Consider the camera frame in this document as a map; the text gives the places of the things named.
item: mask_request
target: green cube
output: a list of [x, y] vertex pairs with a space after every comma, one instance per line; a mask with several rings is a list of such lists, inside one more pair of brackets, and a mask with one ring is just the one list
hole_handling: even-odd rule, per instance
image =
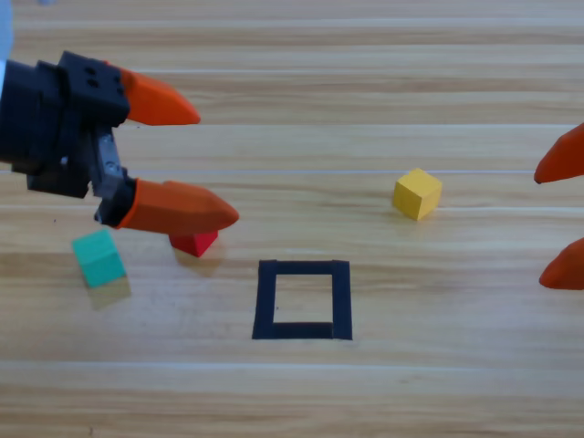
[[74, 240], [73, 251], [89, 287], [98, 287], [126, 276], [126, 269], [108, 230]]

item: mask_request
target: black tape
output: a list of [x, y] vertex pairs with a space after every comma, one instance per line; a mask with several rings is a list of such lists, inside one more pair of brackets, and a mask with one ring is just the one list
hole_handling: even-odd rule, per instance
[[[332, 276], [332, 322], [274, 322], [276, 277]], [[352, 340], [349, 262], [260, 260], [252, 339]]]

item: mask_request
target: yellow cube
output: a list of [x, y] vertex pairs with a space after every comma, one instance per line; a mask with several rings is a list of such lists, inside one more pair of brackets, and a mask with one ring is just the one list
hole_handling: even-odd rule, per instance
[[416, 221], [431, 212], [440, 202], [442, 182], [422, 169], [403, 175], [393, 192], [393, 205]]

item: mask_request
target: orange fingertip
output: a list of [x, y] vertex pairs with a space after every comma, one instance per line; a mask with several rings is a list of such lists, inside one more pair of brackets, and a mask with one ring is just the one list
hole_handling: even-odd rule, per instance
[[194, 125], [201, 121], [196, 108], [170, 85], [140, 73], [119, 68], [129, 120], [145, 125]]
[[235, 208], [203, 187], [137, 179], [134, 203], [117, 228], [195, 235], [223, 230], [237, 220]]
[[584, 238], [559, 253], [544, 270], [539, 284], [551, 289], [584, 290]]
[[539, 162], [536, 183], [552, 183], [584, 175], [584, 124], [562, 135]]

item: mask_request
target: cube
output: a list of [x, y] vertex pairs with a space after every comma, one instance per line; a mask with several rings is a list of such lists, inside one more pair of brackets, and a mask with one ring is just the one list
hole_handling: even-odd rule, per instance
[[99, 287], [126, 276], [126, 269], [108, 230], [72, 242], [73, 251], [89, 287]]
[[416, 221], [424, 218], [440, 202], [442, 182], [422, 169], [403, 175], [393, 192], [393, 205]]
[[200, 257], [209, 249], [209, 246], [219, 235], [218, 231], [200, 235], [169, 235], [173, 248], [190, 254], [191, 256]]

